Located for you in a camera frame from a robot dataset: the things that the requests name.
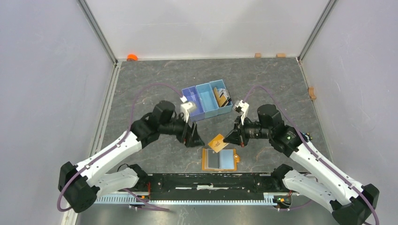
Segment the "stack of credit cards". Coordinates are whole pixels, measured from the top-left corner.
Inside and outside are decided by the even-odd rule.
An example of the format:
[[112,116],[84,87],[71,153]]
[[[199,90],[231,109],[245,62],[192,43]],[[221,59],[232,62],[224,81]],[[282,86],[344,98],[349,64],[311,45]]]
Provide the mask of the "stack of credit cards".
[[214,87],[213,92],[218,107],[225,107],[231,102],[230,94],[226,89]]

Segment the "grey credit card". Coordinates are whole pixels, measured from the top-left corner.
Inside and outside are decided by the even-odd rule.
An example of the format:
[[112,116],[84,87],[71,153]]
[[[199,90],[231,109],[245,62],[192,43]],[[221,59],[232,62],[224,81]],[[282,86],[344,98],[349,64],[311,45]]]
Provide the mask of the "grey credit card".
[[207,152],[207,167],[211,169],[219,169],[220,167],[220,160],[219,160],[219,153],[215,152],[214,150],[209,150]]

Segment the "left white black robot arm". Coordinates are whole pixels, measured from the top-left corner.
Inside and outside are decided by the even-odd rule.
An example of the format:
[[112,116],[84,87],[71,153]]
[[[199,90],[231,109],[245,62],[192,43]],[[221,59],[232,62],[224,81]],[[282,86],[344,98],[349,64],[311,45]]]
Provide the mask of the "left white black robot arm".
[[103,195],[125,188],[144,190],[147,177],[134,169],[128,167],[115,173],[108,171],[157,141],[160,135],[174,135],[187,148],[203,146],[196,122],[189,124],[190,113],[196,110],[196,104],[185,100],[180,105],[179,114],[175,108],[173,103],[162,100],[152,112],[134,121],[115,141],[95,155],[75,165],[69,161],[63,164],[59,174],[57,209],[80,213]]

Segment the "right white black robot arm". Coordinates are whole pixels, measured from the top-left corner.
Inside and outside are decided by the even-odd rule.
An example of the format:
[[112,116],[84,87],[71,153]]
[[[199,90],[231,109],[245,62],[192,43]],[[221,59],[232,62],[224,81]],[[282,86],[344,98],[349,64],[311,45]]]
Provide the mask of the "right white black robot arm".
[[316,149],[309,134],[285,124],[275,105],[261,105],[257,109],[258,121],[246,116],[248,108],[249,104],[242,100],[233,106],[239,116],[223,141],[245,147],[251,139],[267,139],[276,151],[315,177],[310,179],[282,164],[271,174],[274,190],[288,189],[304,195],[328,210],[340,225],[362,225],[369,216],[377,225],[380,223],[375,211],[380,192],[374,185],[363,185],[335,166]]

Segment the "orange leather card holder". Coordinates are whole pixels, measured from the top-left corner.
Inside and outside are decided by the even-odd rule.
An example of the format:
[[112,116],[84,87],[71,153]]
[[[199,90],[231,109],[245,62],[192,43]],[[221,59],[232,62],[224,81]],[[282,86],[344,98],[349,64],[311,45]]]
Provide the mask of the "orange leather card holder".
[[240,156],[236,149],[223,149],[215,152],[213,149],[202,149],[202,170],[215,172],[234,172]]

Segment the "gold credit card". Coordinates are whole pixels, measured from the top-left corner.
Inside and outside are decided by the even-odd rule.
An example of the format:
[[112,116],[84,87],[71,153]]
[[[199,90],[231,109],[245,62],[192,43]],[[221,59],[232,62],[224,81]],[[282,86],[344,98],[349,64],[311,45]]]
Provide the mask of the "gold credit card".
[[214,152],[218,153],[228,145],[228,143],[225,143],[223,140],[224,136],[222,134],[218,134],[208,143],[208,146]]

